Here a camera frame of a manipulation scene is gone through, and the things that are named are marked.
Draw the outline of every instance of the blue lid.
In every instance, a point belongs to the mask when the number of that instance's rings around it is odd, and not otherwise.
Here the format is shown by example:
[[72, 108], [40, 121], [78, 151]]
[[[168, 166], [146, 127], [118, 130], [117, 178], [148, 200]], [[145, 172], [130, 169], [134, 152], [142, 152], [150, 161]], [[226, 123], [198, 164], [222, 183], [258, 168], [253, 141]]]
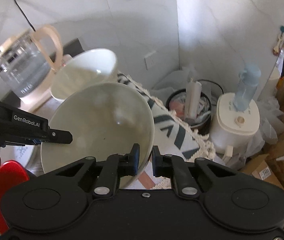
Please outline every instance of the blue lid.
[[261, 77], [261, 70], [256, 65], [246, 66], [243, 71], [240, 72], [239, 78], [244, 84], [249, 86], [257, 86]]

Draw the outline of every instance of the white wall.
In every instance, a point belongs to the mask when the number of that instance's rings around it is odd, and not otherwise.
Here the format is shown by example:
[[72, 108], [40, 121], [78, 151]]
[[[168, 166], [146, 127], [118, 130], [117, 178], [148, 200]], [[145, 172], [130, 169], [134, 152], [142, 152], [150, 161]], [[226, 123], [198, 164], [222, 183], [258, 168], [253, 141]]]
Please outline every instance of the white wall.
[[284, 25], [284, 0], [177, 0], [180, 66], [235, 91], [238, 73], [256, 64], [258, 96], [276, 57], [271, 49]]
[[[35, 28], [52, 24], [63, 43], [113, 50], [119, 69], [146, 88], [178, 68], [176, 0], [17, 0]], [[0, 0], [0, 44], [28, 28], [13, 0]], [[146, 70], [144, 56], [157, 51]], [[9, 88], [0, 78], [0, 98]]]

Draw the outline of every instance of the ceramic bowl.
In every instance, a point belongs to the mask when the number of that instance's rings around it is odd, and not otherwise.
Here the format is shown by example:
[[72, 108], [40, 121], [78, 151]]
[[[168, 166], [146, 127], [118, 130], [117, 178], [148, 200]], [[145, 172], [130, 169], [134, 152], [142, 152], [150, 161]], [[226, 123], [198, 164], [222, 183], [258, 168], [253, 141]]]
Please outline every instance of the ceramic bowl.
[[[45, 173], [87, 156], [104, 161], [114, 153], [129, 153], [140, 144], [138, 174], [146, 166], [154, 139], [151, 109], [135, 89], [106, 82], [90, 86], [65, 100], [56, 110], [50, 128], [70, 131], [71, 144], [42, 143]], [[125, 187], [136, 177], [123, 177]]]
[[117, 78], [117, 58], [109, 49], [93, 49], [72, 58], [54, 76], [51, 95], [63, 102], [70, 95], [100, 82]]

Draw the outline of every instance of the striped towel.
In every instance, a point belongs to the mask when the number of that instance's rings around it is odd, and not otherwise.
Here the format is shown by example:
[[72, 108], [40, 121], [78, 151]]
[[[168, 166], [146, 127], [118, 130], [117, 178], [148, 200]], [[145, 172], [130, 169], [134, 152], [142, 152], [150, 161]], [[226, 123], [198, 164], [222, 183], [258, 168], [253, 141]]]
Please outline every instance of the striped towel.
[[[160, 153], [181, 156], [185, 161], [193, 162], [197, 157], [213, 160], [215, 149], [206, 136], [192, 132], [190, 127], [169, 112], [157, 98], [151, 97], [147, 90], [134, 82], [130, 76], [118, 73], [118, 82], [136, 89], [148, 102], [155, 126], [154, 145], [159, 147]], [[148, 162], [145, 170], [138, 180], [129, 185], [127, 189], [168, 188], [170, 180], [153, 176], [152, 163]]]

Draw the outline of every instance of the blue water bottle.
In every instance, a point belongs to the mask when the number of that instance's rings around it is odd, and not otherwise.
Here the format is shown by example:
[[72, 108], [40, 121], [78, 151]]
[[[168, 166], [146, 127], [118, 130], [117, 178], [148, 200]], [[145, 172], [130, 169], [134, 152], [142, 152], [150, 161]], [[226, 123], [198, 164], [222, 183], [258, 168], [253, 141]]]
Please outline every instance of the blue water bottle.
[[261, 77], [261, 70], [257, 66], [246, 67], [239, 73], [238, 89], [233, 104], [237, 111], [245, 111], [251, 102]]

